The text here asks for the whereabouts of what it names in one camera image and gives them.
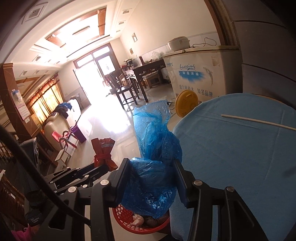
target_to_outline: blue cloth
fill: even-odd
[[[67,107],[70,110],[72,109],[72,105],[70,103],[66,103],[66,102],[63,102],[63,103],[59,104],[58,107],[59,106],[65,106],[65,107]]]
[[[270,241],[284,240],[296,222],[296,131],[221,114],[296,128],[291,107],[251,94],[230,94],[203,102],[174,128],[182,165],[209,186],[234,186]],[[172,235],[187,240],[193,209],[177,193],[170,208]],[[214,208],[212,240],[217,240]]]
[[[136,108],[134,126],[141,158],[131,159],[131,175],[121,205],[140,215],[162,217],[176,195],[173,160],[182,161],[179,140],[167,128],[166,100]]]

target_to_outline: black metal arm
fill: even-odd
[[[174,161],[176,186],[186,208],[194,208],[188,241],[210,241],[212,235],[213,205],[218,205],[218,241],[268,241],[259,223],[233,187],[224,190],[211,188],[185,171],[179,160]],[[130,177],[131,163],[125,158],[119,169],[107,180],[93,186],[92,182],[107,173],[107,166],[94,168],[92,164],[46,177],[51,188],[67,205],[84,215],[91,206],[92,241],[114,241],[110,207],[122,200]],[[33,241],[83,241],[84,224],[64,214],[56,206],[45,218]]]
[[[268,241],[234,187],[211,188],[185,171],[179,160],[174,167],[180,200],[186,208],[194,208],[188,241],[211,240],[213,205],[218,206],[218,241]]]

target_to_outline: red cloth bundle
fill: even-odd
[[[111,159],[111,151],[115,144],[115,141],[111,138],[105,139],[92,139],[91,140],[94,152],[94,166],[99,167],[106,164],[109,167],[109,171],[114,171],[118,168],[114,161]]]

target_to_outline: white tile floor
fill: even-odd
[[[168,101],[174,99],[173,89],[170,84],[163,84],[155,86],[152,89],[145,89],[150,103],[167,99]],[[143,97],[138,101],[138,107],[146,104]],[[103,97],[98,104],[91,105],[78,121],[78,127],[86,137],[86,142],[78,144],[74,151],[68,166],[71,168],[83,167],[90,164],[94,159],[94,150],[92,148],[91,140],[94,138],[112,138],[115,140],[115,145],[112,149],[112,160],[119,166],[123,158],[139,157],[140,152],[133,127],[133,110],[136,107],[135,103],[130,104],[128,108],[125,105],[124,111],[115,95]],[[169,129],[179,122],[180,118],[174,115],[169,122]],[[86,207],[86,216],[89,217],[90,208]],[[110,212],[111,222],[115,240],[159,240],[165,235],[161,233],[139,235],[133,234],[124,230],[114,219],[112,212]],[[90,229],[86,227],[86,240],[91,240]]]

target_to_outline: red plastic basket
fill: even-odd
[[[123,227],[125,230],[132,232],[134,234],[152,234],[159,230],[162,230],[165,226],[167,226],[170,222],[170,218],[168,218],[163,224],[157,226],[155,228],[149,227],[136,227],[131,225],[133,222],[134,213],[130,210],[125,209],[120,204],[116,208],[112,208],[113,215],[118,224]]]

